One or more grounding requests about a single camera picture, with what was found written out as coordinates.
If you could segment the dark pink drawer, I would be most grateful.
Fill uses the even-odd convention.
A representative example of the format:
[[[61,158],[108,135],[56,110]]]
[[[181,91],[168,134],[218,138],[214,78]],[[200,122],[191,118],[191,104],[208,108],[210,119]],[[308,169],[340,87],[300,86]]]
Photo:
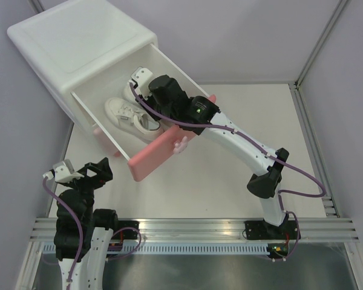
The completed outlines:
[[[101,60],[103,67],[91,71],[89,78],[71,92],[76,124],[95,141],[92,128],[97,124],[125,157],[133,179],[139,182],[174,155],[177,140],[187,136],[191,141],[195,134],[177,125],[163,123],[164,133],[144,146],[137,138],[129,137],[115,127],[105,114],[104,104],[112,97],[122,96],[133,72],[144,67],[155,76],[167,74],[175,78],[189,96],[201,95],[212,102],[217,99],[208,95],[152,43],[135,50],[117,47],[103,55]]]

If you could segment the white sneaker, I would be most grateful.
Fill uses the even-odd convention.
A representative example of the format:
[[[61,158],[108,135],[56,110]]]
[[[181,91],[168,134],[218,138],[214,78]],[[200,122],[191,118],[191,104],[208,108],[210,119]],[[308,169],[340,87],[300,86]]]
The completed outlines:
[[[123,98],[126,100],[126,101],[128,101],[128,102],[130,102],[131,104],[133,104],[133,105],[135,105],[135,106],[138,106],[139,105],[139,103],[137,102],[137,100],[136,100],[136,97],[134,96],[134,94],[132,93],[132,90],[131,90],[131,87],[130,87],[130,82],[128,82],[126,85],[125,85],[125,87],[124,87],[124,89],[123,89],[123,91],[122,91],[122,96],[123,96]]]

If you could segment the white sneaker sideways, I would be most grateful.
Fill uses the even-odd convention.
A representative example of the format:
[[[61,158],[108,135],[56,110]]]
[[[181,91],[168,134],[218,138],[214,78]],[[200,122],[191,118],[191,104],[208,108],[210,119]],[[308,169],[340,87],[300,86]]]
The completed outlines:
[[[144,109],[122,99],[110,98],[104,104],[109,121],[118,129],[150,143],[164,133],[162,125]]]

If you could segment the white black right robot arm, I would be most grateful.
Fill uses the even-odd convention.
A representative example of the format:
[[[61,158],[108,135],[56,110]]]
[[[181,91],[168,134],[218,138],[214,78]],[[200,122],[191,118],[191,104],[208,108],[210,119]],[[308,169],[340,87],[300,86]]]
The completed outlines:
[[[286,149],[267,149],[236,126],[208,98],[190,97],[176,79],[162,75],[151,80],[141,98],[143,107],[155,118],[170,121],[186,131],[203,135],[233,153],[252,171],[248,191],[258,197],[263,209],[264,232],[277,239],[286,231],[286,215],[277,196],[282,180]]]

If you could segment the light pink drawer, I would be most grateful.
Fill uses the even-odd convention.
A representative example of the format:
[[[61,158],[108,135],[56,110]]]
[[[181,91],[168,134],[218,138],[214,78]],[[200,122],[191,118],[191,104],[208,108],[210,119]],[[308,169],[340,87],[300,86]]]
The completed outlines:
[[[113,142],[107,137],[105,132],[97,124],[93,126],[92,130],[94,138],[105,153],[114,157],[121,156],[119,149],[113,144]]]

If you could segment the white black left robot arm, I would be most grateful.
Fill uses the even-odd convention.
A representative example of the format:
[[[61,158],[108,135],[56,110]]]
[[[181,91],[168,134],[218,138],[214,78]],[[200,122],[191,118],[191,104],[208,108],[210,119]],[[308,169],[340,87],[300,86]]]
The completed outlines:
[[[64,187],[57,198],[54,245],[63,289],[102,289],[109,242],[119,235],[115,210],[95,209],[94,192],[113,179],[107,158],[74,170],[69,160],[53,167]]]

